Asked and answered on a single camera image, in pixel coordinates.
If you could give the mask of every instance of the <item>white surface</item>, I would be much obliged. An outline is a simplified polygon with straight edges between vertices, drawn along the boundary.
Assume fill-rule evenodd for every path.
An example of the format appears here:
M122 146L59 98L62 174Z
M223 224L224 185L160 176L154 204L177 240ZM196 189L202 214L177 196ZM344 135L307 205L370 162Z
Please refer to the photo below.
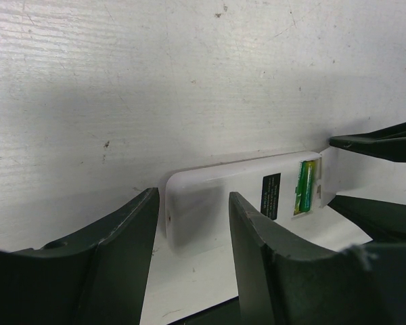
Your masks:
M326 207L342 188L338 167L338 148L329 147L321 152L320 207Z
M177 170L401 121L406 1L0 0L0 248L40 247ZM350 161L348 189L395 170ZM234 290L206 290L223 252L173 257L162 228L158 248L142 324Z
M230 192L241 193L260 210L263 178L278 173L277 222L288 225L294 217L300 164L320 158L316 152L297 152L174 174L165 190L166 234L171 248L182 256L220 246L231 250Z

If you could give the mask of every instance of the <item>battery compartment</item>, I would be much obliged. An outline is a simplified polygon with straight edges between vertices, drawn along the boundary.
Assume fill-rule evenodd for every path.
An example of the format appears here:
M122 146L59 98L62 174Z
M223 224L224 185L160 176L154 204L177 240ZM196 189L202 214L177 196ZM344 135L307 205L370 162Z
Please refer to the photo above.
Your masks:
M312 181L308 177L309 166L312 166ZM298 181L294 193L294 217L313 212L315 203L321 198L321 166L322 158L299 162Z

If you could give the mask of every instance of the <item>battery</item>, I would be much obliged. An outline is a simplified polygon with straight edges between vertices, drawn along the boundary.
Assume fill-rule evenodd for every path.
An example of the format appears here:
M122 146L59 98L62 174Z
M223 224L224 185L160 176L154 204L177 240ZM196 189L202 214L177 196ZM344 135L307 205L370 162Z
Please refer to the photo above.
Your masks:
M298 184L296 185L296 200L295 200L295 209L293 214L297 215L300 213L300 199L302 196L302 190L304 188L303 184L305 181L305 161L300 164L299 175L298 175Z
M315 161L306 161L304 181L302 183L302 193L300 197L299 211L300 213L309 212L311 209L311 202L313 199L313 184L314 184L314 173L316 168Z

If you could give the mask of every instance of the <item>white wood panel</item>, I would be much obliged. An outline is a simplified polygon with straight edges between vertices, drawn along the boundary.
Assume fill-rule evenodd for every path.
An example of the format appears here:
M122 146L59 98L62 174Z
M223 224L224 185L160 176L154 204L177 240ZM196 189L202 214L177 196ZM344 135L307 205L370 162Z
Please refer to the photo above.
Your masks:
M401 121L406 1L0 0L0 248L43 246L174 170ZM162 278L187 264L164 242L142 323L234 294L220 252Z

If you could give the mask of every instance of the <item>wood grain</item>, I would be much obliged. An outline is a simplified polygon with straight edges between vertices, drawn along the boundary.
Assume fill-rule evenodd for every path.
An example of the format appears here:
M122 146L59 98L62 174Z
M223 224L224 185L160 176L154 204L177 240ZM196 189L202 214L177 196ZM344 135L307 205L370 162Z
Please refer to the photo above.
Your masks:
M178 169L401 121L406 1L0 1L0 248L40 247ZM144 324L234 295L214 263L194 279L213 296L149 285L153 306L184 293Z

